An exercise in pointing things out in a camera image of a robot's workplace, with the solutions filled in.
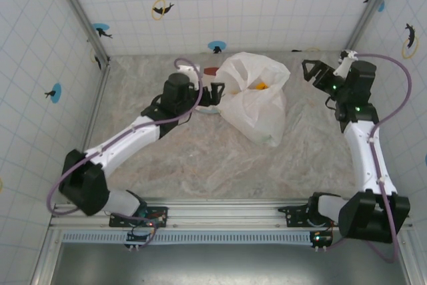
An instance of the purple cable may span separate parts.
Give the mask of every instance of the purple cable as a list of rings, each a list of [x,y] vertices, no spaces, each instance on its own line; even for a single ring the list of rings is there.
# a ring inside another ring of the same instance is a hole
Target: purple cable
[[[193,107],[191,107],[188,111],[186,111],[182,115],[177,116],[175,118],[164,119],[164,120],[157,120],[157,121],[149,121],[147,123],[142,123],[140,125],[135,126],[134,129],[129,129],[129,130],[125,131],[124,133],[122,133],[121,135],[119,135],[115,139],[113,139],[111,142],[109,142],[107,145],[103,146],[102,149],[101,149],[101,154],[103,152],[105,152],[106,150],[108,150],[108,148],[110,148],[112,145],[114,145],[115,143],[117,143],[119,140],[123,139],[125,136],[129,135],[130,133],[132,133],[135,129],[139,129],[139,128],[146,127],[146,126],[151,126],[151,125],[161,125],[161,124],[164,124],[164,123],[172,123],[174,121],[180,120],[181,118],[184,118],[184,117],[188,116],[199,105],[199,102],[201,100],[201,95],[203,93],[203,90],[202,90],[203,83],[201,82],[200,71],[194,65],[194,63],[192,61],[190,61],[190,60],[188,60],[186,58],[181,58],[181,57],[175,59],[175,61],[173,62],[173,65],[175,66],[176,69],[178,69],[178,65],[177,65],[178,61],[184,61],[184,62],[188,63],[191,67],[193,67],[193,69],[195,70],[195,73],[197,74],[197,78],[199,79],[199,95],[197,96],[197,99],[195,100],[195,103],[194,103]],[[49,190],[49,193],[47,194],[47,198],[46,198],[46,207],[47,207],[47,210],[49,210],[52,215],[63,216],[63,215],[68,215],[68,214],[75,213],[76,211],[79,210],[78,208],[74,208],[72,210],[67,210],[65,212],[57,212],[55,210],[55,208],[52,207],[52,196],[53,196],[53,193],[55,193],[55,190],[66,179],[66,177],[68,177],[68,175],[70,175],[77,168],[79,168],[82,165],[86,164],[89,160],[91,160],[92,158],[98,156],[99,154],[100,154],[99,152],[95,152],[94,154],[91,154],[90,156],[87,156],[86,158],[83,158],[80,162],[76,163],[74,166],[72,166],[70,169],[68,169],[64,174],[62,174],[62,176],[60,177],[60,179],[52,186],[52,188]],[[142,218],[142,217],[131,217],[131,216],[126,216],[126,215],[121,215],[121,214],[115,214],[115,213],[112,213],[112,214],[116,215],[116,216],[123,217],[123,218],[132,219],[132,220],[139,220],[139,221],[144,221],[144,222],[145,221],[149,221],[147,218]],[[149,242],[151,242],[151,240],[154,238],[155,231],[156,231],[156,228],[154,228],[154,234],[146,242],[146,244],[148,244]]]
[[[398,65],[405,73],[406,78],[408,80],[408,91],[406,92],[406,96],[405,99],[403,100],[403,102],[400,104],[400,106],[393,111],[390,115],[388,115],[387,117],[385,117],[384,119],[382,119],[381,121],[379,121],[374,128],[372,128],[372,131],[369,135],[369,138],[373,138],[374,134],[376,132],[376,130],[386,121],[388,121],[390,118],[392,118],[393,116],[395,116],[400,110],[402,110],[402,108],[408,103],[409,97],[411,96],[411,91],[412,91],[412,79],[411,79],[411,75],[409,74],[408,69],[403,66],[399,61],[395,60],[394,58],[385,56],[385,55],[378,55],[376,53],[358,53],[356,54],[357,57],[375,57],[375,58],[382,58],[388,61],[391,61],[392,63],[395,63],[396,65]],[[375,150],[375,145],[374,145],[374,141],[370,141],[369,143],[370,145],[370,149],[372,152],[372,157],[374,158],[374,163],[375,163],[375,170],[376,170],[376,175],[377,178],[380,179],[382,177],[382,173],[381,173],[381,168],[380,168],[380,162],[378,160],[378,156]],[[398,250],[399,250],[399,243],[398,243],[398,239],[397,239],[397,233],[396,233],[396,227],[394,225],[394,220],[393,220],[393,214],[392,214],[392,210],[390,208],[390,204],[388,203],[388,199],[387,199],[387,193],[386,193],[386,189],[384,188],[384,183],[382,181],[378,181],[378,185],[380,187],[381,190],[381,195],[382,195],[382,199],[384,201],[384,205],[386,207],[386,212],[387,212],[387,217],[388,217],[388,223],[390,225],[390,231],[392,234],[392,239],[393,239],[393,256],[391,258],[387,258],[383,255],[383,253],[381,253],[379,251],[379,249],[377,249],[373,244],[371,244],[370,242],[367,242],[369,247],[371,247],[371,249],[373,249],[375,251],[375,253],[377,253],[383,260],[385,260],[387,263],[393,263],[397,257],[398,257]]]

